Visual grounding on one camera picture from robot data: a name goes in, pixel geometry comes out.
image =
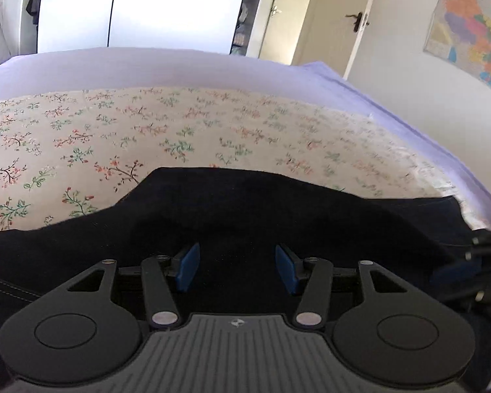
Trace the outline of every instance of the floral bedsheet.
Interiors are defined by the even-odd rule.
[[[239,90],[81,90],[0,102],[0,230],[109,207],[161,166],[284,174],[360,197],[456,195],[371,119]]]

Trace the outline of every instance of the map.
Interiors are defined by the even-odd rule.
[[[425,51],[491,87],[491,0],[439,0]]]

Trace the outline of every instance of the circular pad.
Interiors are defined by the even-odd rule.
[[[403,350],[421,350],[438,338],[433,322],[414,315],[395,315],[380,321],[378,336],[390,346]]]
[[[37,340],[50,348],[78,347],[91,340],[95,333],[95,321],[76,313],[48,317],[34,331]]]

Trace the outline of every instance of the door handle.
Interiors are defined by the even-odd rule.
[[[277,6],[273,6],[271,9],[271,17],[275,16],[277,13],[281,13],[282,11],[278,9]]]
[[[358,14],[346,14],[346,18],[355,18],[355,23],[353,24],[355,27],[353,28],[353,32],[358,32],[360,29],[360,23],[362,22],[362,17],[364,16],[363,12]]]

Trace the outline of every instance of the door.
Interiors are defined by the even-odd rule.
[[[291,65],[309,0],[274,0],[260,59]]]
[[[107,47],[113,0],[41,0],[38,53]]]
[[[229,54],[242,0],[113,0],[110,47]]]
[[[347,78],[372,4],[373,0],[310,0],[293,64],[323,61]]]

